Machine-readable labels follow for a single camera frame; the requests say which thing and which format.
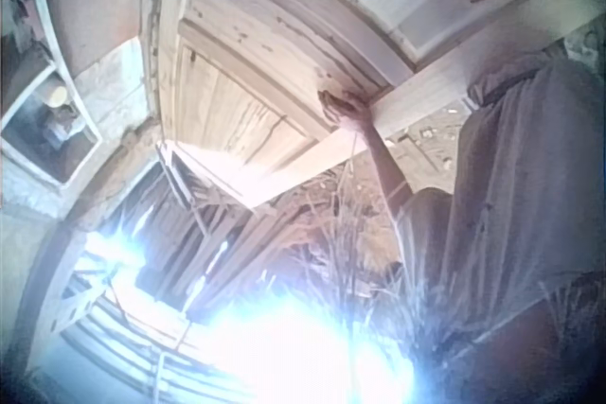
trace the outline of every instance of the debris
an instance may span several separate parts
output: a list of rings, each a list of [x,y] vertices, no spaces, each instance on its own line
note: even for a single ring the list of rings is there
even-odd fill
[[[444,158],[442,160],[442,165],[444,166],[444,170],[451,170],[453,168],[453,159],[452,158]]]
[[[425,139],[430,139],[430,138],[434,137],[435,131],[436,130],[434,130],[431,127],[424,128],[423,130],[420,131],[420,135],[421,135],[421,137],[424,137]]]

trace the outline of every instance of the wall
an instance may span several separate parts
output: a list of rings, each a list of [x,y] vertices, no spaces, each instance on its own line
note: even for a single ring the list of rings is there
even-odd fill
[[[0,211],[0,355],[12,338],[29,269],[56,221],[30,209],[5,205]]]

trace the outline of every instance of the wooden beam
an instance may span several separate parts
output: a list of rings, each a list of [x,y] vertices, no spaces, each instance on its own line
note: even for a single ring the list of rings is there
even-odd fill
[[[158,91],[160,114],[165,136],[172,138],[174,100],[177,88],[177,60],[180,37],[177,26],[183,17],[187,0],[162,0],[158,39]]]
[[[362,56],[392,86],[398,86],[413,75],[407,64],[379,29],[372,27],[343,0],[272,0],[294,16],[305,20],[330,38],[340,39]]]
[[[326,120],[312,112],[296,97],[273,84],[254,65],[207,34],[201,27],[184,19],[179,23],[179,34],[195,52],[207,58],[264,103],[287,115],[298,125],[301,133],[316,139],[324,139],[330,134]]]
[[[604,0],[526,0],[501,10],[465,42],[428,64],[372,107],[375,126],[390,136],[465,97],[468,87],[489,68],[517,55],[545,49],[606,11]],[[246,205],[256,206],[334,167],[365,149],[343,130],[259,183]]]

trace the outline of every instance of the opening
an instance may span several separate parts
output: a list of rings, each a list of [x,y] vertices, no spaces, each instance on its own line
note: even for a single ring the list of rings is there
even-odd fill
[[[2,130],[2,138],[64,184],[97,142],[73,102],[51,108],[33,93]]]

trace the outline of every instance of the man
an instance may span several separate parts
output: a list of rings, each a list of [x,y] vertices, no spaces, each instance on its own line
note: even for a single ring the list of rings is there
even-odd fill
[[[365,140],[401,249],[401,341],[429,402],[575,391],[604,340],[604,89],[525,56],[481,78],[454,194],[414,194],[357,97],[320,94]]]

